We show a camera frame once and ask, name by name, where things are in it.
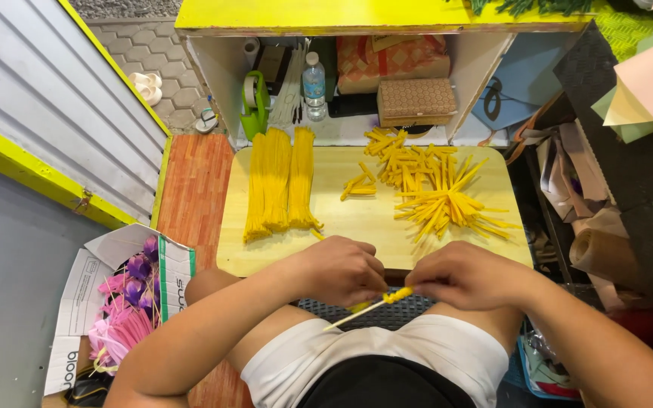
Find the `black shirt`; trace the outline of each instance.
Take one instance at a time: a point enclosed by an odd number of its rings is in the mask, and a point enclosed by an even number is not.
[[[462,388],[401,357],[360,356],[328,369],[297,408],[475,408]]]

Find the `green tape dispenser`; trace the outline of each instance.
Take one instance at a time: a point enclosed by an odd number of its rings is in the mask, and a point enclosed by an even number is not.
[[[246,74],[241,98],[245,112],[240,115],[241,125],[243,125],[243,132],[248,140],[252,141],[253,136],[256,136],[257,133],[266,133],[268,126],[268,110],[266,108],[271,106],[271,99],[268,97],[262,73],[251,71]]]

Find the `yellow door frame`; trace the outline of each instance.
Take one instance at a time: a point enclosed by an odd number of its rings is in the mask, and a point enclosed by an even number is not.
[[[125,73],[118,67],[118,64],[104,49],[94,33],[90,31],[70,3],[67,0],[58,1],[167,136],[166,145],[162,153],[160,174],[158,176],[158,188],[155,193],[155,201],[153,202],[150,218],[150,227],[155,229],[158,227],[162,189],[166,182],[166,169],[168,168],[170,144],[173,140],[173,135],[168,131],[168,128],[160,120],[158,115],[145,102],[145,99],[142,98],[132,82],[125,76]],[[84,186],[52,168],[48,163],[42,162],[2,135],[0,135],[0,173],[19,181],[32,190],[57,201],[68,209],[72,209],[105,227],[117,229],[139,222],[117,206],[92,194]]]

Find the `white shorts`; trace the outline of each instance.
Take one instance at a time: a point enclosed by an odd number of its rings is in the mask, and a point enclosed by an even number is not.
[[[428,366],[465,390],[478,408],[494,408],[508,370],[508,354],[484,330],[439,314],[422,315],[401,329],[343,332],[322,319],[302,321],[268,342],[241,372],[256,408],[296,406],[322,374],[351,357],[378,354]]]

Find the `brown paper roll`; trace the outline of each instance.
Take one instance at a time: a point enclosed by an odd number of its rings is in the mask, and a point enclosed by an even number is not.
[[[648,283],[626,238],[597,229],[584,229],[573,240],[569,259],[574,268],[587,274],[635,291],[649,292]]]

